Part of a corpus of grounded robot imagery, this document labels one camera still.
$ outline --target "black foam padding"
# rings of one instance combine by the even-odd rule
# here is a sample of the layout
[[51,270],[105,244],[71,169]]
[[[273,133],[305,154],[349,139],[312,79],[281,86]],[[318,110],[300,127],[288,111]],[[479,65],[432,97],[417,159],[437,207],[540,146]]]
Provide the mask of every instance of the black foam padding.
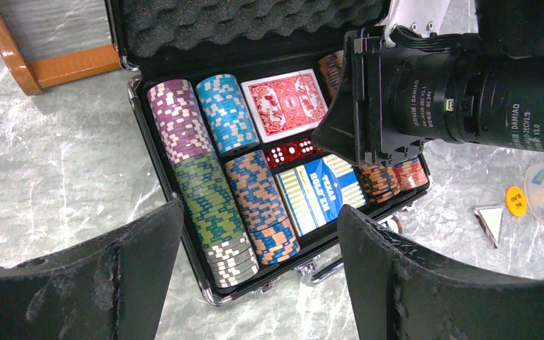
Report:
[[224,45],[243,36],[361,26],[382,9],[383,0],[123,0],[123,23],[128,51],[145,58],[204,41]]

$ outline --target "triangular object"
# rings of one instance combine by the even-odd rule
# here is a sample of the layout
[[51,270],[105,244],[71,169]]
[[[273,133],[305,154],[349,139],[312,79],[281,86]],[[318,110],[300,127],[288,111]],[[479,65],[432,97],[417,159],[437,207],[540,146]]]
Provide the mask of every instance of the triangular object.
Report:
[[493,247],[497,248],[499,233],[502,230],[504,207],[500,205],[483,205],[472,210],[479,220],[482,231],[487,235]]

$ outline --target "wooden frame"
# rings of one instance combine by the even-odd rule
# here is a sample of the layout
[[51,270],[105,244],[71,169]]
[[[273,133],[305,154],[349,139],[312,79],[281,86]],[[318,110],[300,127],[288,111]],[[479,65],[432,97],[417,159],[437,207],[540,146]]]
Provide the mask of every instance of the wooden frame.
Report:
[[31,96],[43,89],[120,68],[113,46],[26,62],[0,14],[0,54],[22,91]]

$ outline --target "case lid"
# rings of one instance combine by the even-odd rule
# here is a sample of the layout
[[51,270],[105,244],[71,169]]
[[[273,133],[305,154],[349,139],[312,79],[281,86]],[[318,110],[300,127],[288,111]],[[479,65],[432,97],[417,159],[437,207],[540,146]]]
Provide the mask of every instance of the case lid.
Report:
[[124,68],[173,72],[341,48],[346,31],[384,19],[389,1],[106,0],[106,6]]

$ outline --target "black cylindrical motor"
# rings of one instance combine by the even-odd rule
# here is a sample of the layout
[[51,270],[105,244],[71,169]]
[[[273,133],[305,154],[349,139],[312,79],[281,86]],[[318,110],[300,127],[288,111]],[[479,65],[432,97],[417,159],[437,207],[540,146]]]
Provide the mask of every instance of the black cylindrical motor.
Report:
[[544,57],[436,53],[411,63],[395,91],[398,132],[544,152]]

